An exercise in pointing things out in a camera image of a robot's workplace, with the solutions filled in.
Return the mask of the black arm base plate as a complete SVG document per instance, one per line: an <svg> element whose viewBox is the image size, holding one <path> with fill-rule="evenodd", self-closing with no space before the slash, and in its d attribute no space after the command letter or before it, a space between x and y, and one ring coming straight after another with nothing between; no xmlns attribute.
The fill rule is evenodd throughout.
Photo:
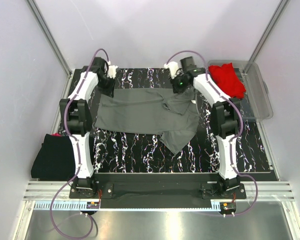
<svg viewBox="0 0 300 240"><path fill-rule="evenodd" d="M217 173L96 173L91 181L75 180L71 199L101 199L103 209L203 209L211 200L244 200L239 177Z"/></svg>

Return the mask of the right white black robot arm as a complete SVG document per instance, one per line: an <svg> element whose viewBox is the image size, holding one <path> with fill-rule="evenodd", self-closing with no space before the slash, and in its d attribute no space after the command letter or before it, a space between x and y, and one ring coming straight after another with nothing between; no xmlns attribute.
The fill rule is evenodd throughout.
<svg viewBox="0 0 300 240"><path fill-rule="evenodd" d="M219 179L208 192L229 198L240 187L237 167L236 143L243 131L240 100L231 98L213 81L208 69L198 67L193 57L186 57L180 63L169 59L164 68L169 70L170 83L175 93L182 93L187 87L194 87L211 106L210 128L215 135L219 150Z"/></svg>

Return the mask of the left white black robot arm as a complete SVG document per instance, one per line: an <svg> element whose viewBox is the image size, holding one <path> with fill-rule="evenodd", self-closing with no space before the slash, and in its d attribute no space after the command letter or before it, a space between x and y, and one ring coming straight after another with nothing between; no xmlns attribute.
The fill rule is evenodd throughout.
<svg viewBox="0 0 300 240"><path fill-rule="evenodd" d="M91 63L81 69L80 79L73 92L59 101L62 123L74 154L75 170L70 179L71 198L99 197L100 190L91 160L90 132L93 120L88 102L95 89L110 98L114 96L117 68L101 57L93 57Z"/></svg>

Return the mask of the grey t shirt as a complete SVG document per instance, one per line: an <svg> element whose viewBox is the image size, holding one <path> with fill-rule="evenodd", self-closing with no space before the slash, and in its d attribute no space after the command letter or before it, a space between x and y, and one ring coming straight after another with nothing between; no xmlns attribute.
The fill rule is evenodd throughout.
<svg viewBox="0 0 300 240"><path fill-rule="evenodd" d="M101 95L95 127L111 132L159 135L178 154L196 135L199 125L195 90L174 93L169 88L115 89Z"/></svg>

